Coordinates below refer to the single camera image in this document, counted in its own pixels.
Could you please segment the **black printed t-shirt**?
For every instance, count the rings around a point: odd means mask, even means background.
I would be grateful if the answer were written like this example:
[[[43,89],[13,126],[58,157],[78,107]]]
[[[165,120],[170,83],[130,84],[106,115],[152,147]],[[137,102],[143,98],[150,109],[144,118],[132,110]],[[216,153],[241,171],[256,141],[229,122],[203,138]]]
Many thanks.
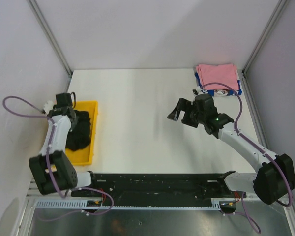
[[[91,143],[91,123],[87,111],[74,111],[78,117],[78,123],[74,130],[69,131],[67,135],[66,148],[71,151],[78,151]]]

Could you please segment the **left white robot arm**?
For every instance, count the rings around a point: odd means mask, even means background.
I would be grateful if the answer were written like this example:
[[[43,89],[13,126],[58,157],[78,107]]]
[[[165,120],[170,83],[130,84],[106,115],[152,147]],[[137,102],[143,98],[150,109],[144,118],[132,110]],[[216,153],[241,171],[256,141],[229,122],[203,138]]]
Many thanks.
[[[71,107],[55,108],[47,115],[48,131],[44,144],[29,168],[42,195],[57,193],[65,198],[72,189],[81,188],[87,196],[98,193],[99,185],[91,173],[77,172],[65,150],[78,151],[91,143],[91,123],[87,111]]]

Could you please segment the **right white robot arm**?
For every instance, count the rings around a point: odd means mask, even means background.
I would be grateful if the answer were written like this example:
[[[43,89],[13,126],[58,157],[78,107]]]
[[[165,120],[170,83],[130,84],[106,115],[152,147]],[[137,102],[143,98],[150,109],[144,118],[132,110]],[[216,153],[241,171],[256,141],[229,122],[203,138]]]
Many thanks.
[[[217,192],[222,197],[229,197],[234,191],[254,193],[265,204],[280,202],[287,195],[289,207],[293,201],[292,190],[295,189],[295,173],[292,159],[278,155],[251,140],[238,128],[237,119],[219,113],[214,100],[209,94],[197,95],[193,101],[180,98],[169,120],[178,121],[184,112],[181,122],[191,127],[202,125],[209,135],[220,139],[239,153],[255,170],[255,173],[238,173],[229,171],[221,176]]]

